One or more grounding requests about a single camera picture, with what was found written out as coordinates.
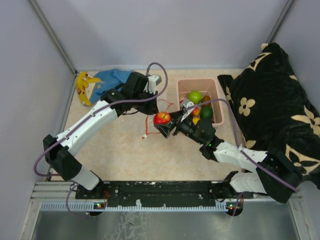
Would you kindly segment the green apple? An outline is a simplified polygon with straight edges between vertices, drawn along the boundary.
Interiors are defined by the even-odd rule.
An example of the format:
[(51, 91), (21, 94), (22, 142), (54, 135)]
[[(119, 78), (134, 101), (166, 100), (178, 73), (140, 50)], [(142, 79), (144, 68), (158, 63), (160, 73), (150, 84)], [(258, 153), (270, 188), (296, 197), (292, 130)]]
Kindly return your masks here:
[(202, 101), (202, 94), (199, 91), (193, 90), (188, 94), (188, 99), (192, 101), (195, 105)]

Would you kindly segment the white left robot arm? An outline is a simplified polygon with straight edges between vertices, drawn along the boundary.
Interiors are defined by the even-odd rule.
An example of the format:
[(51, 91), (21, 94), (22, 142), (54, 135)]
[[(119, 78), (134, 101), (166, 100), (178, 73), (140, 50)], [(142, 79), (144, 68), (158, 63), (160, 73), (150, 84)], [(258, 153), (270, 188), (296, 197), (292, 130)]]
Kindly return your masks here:
[(76, 159), (76, 155), (102, 127), (123, 113), (131, 109), (146, 115), (157, 113), (156, 88), (161, 81), (159, 75), (145, 76), (132, 72), (124, 84), (108, 89), (95, 106), (72, 127), (56, 137), (45, 137), (45, 161), (66, 182), (81, 185), (87, 194), (95, 199), (101, 197), (104, 192), (101, 179), (83, 166)]

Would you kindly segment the clear zip bag orange zipper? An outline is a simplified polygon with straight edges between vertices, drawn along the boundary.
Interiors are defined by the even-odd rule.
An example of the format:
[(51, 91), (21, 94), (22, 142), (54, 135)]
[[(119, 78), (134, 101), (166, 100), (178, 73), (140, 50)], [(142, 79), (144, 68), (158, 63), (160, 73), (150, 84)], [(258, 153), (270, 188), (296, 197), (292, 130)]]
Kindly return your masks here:
[[(157, 100), (157, 102), (159, 102), (159, 101), (163, 101), (163, 102), (167, 103), (168, 105), (167, 105), (167, 107), (166, 107), (166, 109), (165, 109), (164, 111), (160, 111), (160, 112), (158, 112), (158, 113), (156, 113), (156, 114), (154, 115), (152, 122), (153, 122), (154, 125), (164, 125), (164, 124), (168, 124), (168, 123), (172, 120), (172, 116), (171, 116), (171, 114), (168, 112), (168, 110), (169, 110), (169, 108), (170, 108), (171, 106), (174, 105), (174, 103), (173, 103), (173, 102), (169, 102), (169, 101), (167, 101), (167, 100), (165, 100), (165, 99), (159, 99), (159, 100)], [(148, 135), (151, 135), (151, 134), (160, 134), (159, 131), (158, 131), (158, 132), (155, 132), (155, 131), (154, 131), (154, 132), (150, 132), (148, 126), (149, 126), (149, 116), (147, 116), (147, 117), (145, 118), (145, 133), (144, 133), (144, 135), (141, 137), (142, 139), (147, 138)]]

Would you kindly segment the red apple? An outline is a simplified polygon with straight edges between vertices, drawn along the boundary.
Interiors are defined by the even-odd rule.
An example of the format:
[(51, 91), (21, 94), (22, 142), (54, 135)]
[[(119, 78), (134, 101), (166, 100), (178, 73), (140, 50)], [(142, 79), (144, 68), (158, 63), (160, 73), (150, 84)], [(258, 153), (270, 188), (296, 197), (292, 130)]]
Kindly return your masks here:
[(154, 125), (167, 125), (171, 121), (170, 113), (161, 111), (155, 114), (153, 117), (153, 124)]

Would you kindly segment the pink plastic bin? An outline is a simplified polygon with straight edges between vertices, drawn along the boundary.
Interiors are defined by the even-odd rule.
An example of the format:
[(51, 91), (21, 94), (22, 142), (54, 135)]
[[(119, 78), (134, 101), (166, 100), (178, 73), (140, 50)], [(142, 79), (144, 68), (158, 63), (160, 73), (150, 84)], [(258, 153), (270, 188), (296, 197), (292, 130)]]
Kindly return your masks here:
[[(219, 84), (216, 79), (212, 78), (180, 79), (176, 82), (176, 95), (178, 104), (189, 97), (194, 104), (200, 104), (203, 98), (206, 101), (220, 98)], [(204, 106), (210, 106), (212, 109), (212, 125), (214, 127), (222, 126), (225, 122), (222, 103), (215, 101)]]

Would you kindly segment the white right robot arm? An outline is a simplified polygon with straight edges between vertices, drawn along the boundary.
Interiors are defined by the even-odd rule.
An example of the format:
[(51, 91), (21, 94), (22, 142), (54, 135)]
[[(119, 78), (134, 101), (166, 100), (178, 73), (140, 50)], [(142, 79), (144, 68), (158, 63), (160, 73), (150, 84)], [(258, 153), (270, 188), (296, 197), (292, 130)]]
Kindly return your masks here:
[(239, 193), (265, 194), (279, 203), (287, 203), (302, 183), (302, 175), (284, 153), (277, 149), (258, 151), (232, 145), (216, 136), (209, 119), (193, 122), (183, 111), (159, 112), (153, 118), (154, 127), (165, 137), (182, 133), (200, 145), (199, 151), (208, 160), (236, 165), (245, 172), (236, 172), (223, 185), (229, 198)]

